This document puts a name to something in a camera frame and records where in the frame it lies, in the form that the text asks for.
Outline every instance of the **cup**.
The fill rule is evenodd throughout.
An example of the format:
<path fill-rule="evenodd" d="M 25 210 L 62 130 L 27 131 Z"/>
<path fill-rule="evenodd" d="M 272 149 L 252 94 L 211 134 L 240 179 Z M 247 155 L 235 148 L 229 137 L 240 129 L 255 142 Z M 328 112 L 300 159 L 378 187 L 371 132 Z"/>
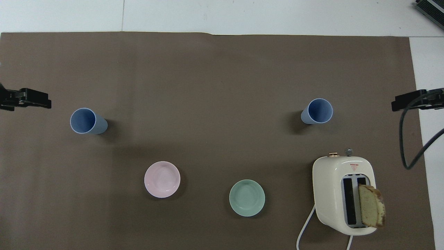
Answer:
<path fill-rule="evenodd" d="M 301 119 L 306 124 L 322 124 L 333 116 L 333 107 L 326 99 L 313 99 L 302 111 Z"/>
<path fill-rule="evenodd" d="M 108 128 L 107 121 L 89 108 L 80 108 L 71 115 L 72 130 L 79 134 L 101 134 Z"/>

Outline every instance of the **brown tablecloth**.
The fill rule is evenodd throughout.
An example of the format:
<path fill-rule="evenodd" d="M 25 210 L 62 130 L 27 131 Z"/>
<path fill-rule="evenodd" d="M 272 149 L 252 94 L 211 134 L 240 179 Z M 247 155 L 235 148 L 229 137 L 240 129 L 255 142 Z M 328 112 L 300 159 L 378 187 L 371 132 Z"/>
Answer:
<path fill-rule="evenodd" d="M 395 95 L 416 89 L 408 38 L 203 33 L 3 33 L 0 81 L 49 93 L 52 109 L 0 114 L 1 249 L 294 249 L 313 207 L 313 162 L 369 160 L 387 225 L 351 249 L 434 249 L 424 161 L 403 169 Z M 300 113 L 322 97 L 330 122 Z M 102 135 L 73 132 L 89 107 Z M 408 159 L 421 147 L 405 121 Z M 143 176 L 169 161 L 182 182 L 152 197 Z M 228 193 L 253 179 L 266 203 L 237 215 Z M 301 249 L 345 249 L 314 216 Z"/>

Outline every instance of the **pink bowl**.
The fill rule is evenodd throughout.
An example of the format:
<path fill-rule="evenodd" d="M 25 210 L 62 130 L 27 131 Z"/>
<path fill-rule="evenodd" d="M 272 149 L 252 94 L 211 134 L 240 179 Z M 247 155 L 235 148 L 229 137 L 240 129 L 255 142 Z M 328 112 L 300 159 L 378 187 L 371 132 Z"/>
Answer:
<path fill-rule="evenodd" d="M 154 163 L 145 173 L 145 188 L 157 198 L 171 196 L 177 191 L 179 184 L 179 170 L 167 161 Z"/>

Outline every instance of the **green plate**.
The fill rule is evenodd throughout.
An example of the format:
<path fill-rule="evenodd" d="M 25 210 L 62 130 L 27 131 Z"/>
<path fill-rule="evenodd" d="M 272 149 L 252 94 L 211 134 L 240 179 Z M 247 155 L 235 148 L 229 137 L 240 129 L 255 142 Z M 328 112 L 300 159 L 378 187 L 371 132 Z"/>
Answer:
<path fill-rule="evenodd" d="M 259 183 L 238 181 L 230 190 L 231 208 L 239 215 L 249 217 L 259 213 L 265 204 L 265 193 Z"/>

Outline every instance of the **white toaster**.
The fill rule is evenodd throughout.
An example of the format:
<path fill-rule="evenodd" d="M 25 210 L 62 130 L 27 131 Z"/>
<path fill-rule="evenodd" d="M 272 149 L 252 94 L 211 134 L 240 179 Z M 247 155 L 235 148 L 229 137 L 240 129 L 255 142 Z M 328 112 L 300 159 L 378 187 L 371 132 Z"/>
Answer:
<path fill-rule="evenodd" d="M 361 157 L 329 153 L 313 164 L 313 193 L 319 220 L 347 235 L 376 230 L 362 224 L 358 184 L 376 188 L 370 163 Z"/>

